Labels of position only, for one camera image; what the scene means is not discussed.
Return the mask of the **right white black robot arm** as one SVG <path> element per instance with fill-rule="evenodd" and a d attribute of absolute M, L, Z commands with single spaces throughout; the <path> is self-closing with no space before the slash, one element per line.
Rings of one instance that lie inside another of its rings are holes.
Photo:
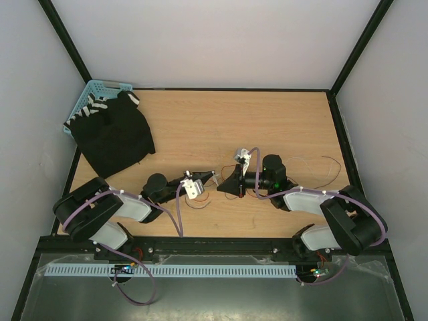
<path fill-rule="evenodd" d="M 282 211 L 301 211 L 321 215 L 325 225 L 311 223 L 292 238 L 293 254 L 307 260 L 320 249 L 341 249 L 358 256 L 370 246 L 385 240 L 387 224 L 365 196 L 354 186 L 338 191 L 303 188 L 291 180 L 280 156 L 269 154 L 257 161 L 257 171 L 251 172 L 251 155 L 243 150 L 231 175 L 217 188 L 219 192 L 244 197 L 247 190 L 264 190 L 259 199 L 268 199 Z"/>

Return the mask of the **white zip tie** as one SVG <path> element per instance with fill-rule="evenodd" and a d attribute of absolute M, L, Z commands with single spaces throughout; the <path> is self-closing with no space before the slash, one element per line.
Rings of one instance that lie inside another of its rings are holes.
<path fill-rule="evenodd" d="M 214 184 L 218 187 L 220 185 L 220 183 L 223 181 L 223 178 L 221 176 L 221 173 L 218 173 L 216 171 L 212 171 L 212 180 L 214 182 Z"/>

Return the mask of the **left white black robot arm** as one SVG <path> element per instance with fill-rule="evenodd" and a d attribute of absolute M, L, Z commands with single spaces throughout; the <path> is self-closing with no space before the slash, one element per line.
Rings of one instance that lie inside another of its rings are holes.
<path fill-rule="evenodd" d="M 182 196 L 196 199 L 204 193 L 204 184 L 214 177 L 215 171 L 186 171 L 182 177 L 168 181 L 155 173 L 149 176 L 139 195 L 115 189 L 96 177 L 57 201 L 53 213 L 72 241 L 90 240 L 107 245 L 118 259 L 126 259 L 134 249 L 131 235 L 111 218 L 151 223 L 163 213 L 170 214 L 161 207 L 163 203 L 179 203 Z"/>

